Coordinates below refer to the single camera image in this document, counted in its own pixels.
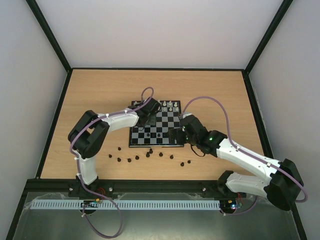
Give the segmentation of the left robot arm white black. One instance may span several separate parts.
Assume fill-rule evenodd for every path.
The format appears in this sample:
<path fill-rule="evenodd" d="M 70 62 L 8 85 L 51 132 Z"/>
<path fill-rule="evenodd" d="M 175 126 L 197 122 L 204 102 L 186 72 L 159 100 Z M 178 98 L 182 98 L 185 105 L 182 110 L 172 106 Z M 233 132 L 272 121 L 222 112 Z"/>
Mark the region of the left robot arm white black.
<path fill-rule="evenodd" d="M 142 128 L 161 110 L 161 104 L 152 97 L 121 111 L 97 114 L 86 111 L 68 134 L 69 151 L 75 156 L 80 182 L 91 185 L 98 179 L 96 155 L 108 133 L 122 128 Z"/>

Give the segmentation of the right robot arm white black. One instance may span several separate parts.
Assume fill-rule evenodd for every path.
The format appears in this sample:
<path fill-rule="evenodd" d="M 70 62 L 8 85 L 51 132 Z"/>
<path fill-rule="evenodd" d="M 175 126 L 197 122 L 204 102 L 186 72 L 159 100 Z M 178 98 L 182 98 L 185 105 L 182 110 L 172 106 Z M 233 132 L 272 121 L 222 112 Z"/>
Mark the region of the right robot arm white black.
<path fill-rule="evenodd" d="M 190 144 L 204 155 L 230 161 L 252 175 L 241 175 L 225 171 L 219 178 L 218 191 L 229 196 L 231 193 L 246 193 L 266 198 L 275 207 L 289 211 L 296 203 L 304 186 L 296 164 L 285 159 L 279 161 L 251 151 L 217 130 L 207 130 L 197 117 L 188 113 L 180 120 L 180 127 L 170 129 L 169 142 L 179 145 Z"/>

